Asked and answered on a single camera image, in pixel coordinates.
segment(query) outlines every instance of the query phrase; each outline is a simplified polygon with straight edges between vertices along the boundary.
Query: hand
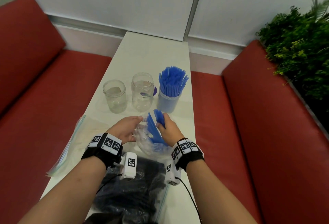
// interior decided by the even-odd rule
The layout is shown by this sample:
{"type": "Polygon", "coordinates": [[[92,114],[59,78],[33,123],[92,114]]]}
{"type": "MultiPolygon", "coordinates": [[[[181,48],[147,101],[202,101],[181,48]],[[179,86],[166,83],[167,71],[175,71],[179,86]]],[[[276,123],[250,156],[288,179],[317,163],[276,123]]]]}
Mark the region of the hand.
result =
{"type": "Polygon", "coordinates": [[[135,142],[136,139],[133,136],[133,131],[142,120],[143,117],[125,117],[114,124],[106,132],[119,138],[122,141],[122,145],[127,142],[135,142]]]}
{"type": "Polygon", "coordinates": [[[162,138],[170,146],[174,146],[180,139],[184,138],[184,135],[181,133],[176,123],[172,121],[167,113],[163,114],[165,120],[164,128],[162,124],[157,123],[157,127],[160,130],[162,138]]]}

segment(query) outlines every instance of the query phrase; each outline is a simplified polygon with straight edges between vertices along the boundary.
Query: baseboard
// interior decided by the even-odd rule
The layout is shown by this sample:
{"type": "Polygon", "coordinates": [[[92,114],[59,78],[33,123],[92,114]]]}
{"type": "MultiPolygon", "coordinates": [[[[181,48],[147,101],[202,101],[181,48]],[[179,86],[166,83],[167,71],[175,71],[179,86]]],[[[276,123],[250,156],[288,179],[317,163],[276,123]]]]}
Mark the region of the baseboard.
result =
{"type": "MultiPolygon", "coordinates": [[[[123,36],[54,23],[69,50],[113,57],[123,36]]],[[[242,51],[241,46],[188,37],[191,70],[220,75],[242,51]]]]}

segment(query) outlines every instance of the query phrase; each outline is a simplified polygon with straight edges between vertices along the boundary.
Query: red leather upholstery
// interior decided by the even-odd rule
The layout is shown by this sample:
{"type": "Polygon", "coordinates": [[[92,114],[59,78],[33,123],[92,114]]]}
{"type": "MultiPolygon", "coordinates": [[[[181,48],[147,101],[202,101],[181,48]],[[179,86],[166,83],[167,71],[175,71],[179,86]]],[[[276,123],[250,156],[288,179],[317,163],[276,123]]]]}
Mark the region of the red leather upholstery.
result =
{"type": "Polygon", "coordinates": [[[0,119],[0,223],[39,201],[111,58],[64,51],[0,119]]]}
{"type": "Polygon", "coordinates": [[[196,142],[214,174],[262,223],[221,76],[191,72],[196,142]]]}
{"type": "Polygon", "coordinates": [[[253,41],[223,71],[265,222],[329,223],[329,142],[265,55],[253,41]]]}
{"type": "Polygon", "coordinates": [[[35,0],[0,7],[0,114],[64,48],[35,0]]]}

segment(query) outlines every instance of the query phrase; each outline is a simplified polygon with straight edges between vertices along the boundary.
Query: wire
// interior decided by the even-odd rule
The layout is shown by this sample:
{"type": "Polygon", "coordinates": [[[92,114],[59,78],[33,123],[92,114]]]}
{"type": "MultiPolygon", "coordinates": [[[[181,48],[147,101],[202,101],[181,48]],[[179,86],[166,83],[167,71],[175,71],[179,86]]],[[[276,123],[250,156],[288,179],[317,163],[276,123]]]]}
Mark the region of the wire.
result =
{"type": "Polygon", "coordinates": [[[121,174],[118,174],[118,175],[116,175],[116,176],[111,177],[106,183],[104,183],[104,184],[98,189],[98,191],[97,191],[96,194],[98,194],[98,192],[101,191],[101,189],[102,189],[106,184],[108,184],[112,179],[114,179],[114,178],[117,177],[117,176],[122,176],[122,173],[121,173],[121,174]]]}
{"type": "Polygon", "coordinates": [[[175,177],[175,178],[178,179],[178,180],[180,180],[180,181],[182,182],[182,184],[185,186],[185,188],[186,188],[188,194],[189,194],[190,197],[191,197],[191,200],[193,201],[193,204],[194,204],[194,206],[195,206],[195,209],[196,209],[196,211],[197,211],[197,213],[198,213],[198,216],[199,216],[199,219],[200,219],[200,223],[202,224],[201,216],[200,216],[199,210],[198,210],[198,208],[196,207],[195,202],[194,202],[194,200],[193,200],[193,197],[191,196],[191,193],[190,193],[189,190],[187,189],[187,186],[185,185],[185,183],[184,183],[179,177],[175,177]]]}

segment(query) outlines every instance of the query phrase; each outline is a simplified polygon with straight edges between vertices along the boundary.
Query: red backrest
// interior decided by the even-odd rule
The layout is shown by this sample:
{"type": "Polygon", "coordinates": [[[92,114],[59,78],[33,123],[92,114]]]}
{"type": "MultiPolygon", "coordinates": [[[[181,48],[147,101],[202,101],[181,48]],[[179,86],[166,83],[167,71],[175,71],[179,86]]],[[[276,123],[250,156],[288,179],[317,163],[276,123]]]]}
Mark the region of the red backrest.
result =
{"type": "Polygon", "coordinates": [[[0,7],[0,113],[65,47],[35,0],[0,7]]]}
{"type": "Polygon", "coordinates": [[[329,142],[265,55],[255,40],[223,71],[265,222],[329,223],[329,142]]]}

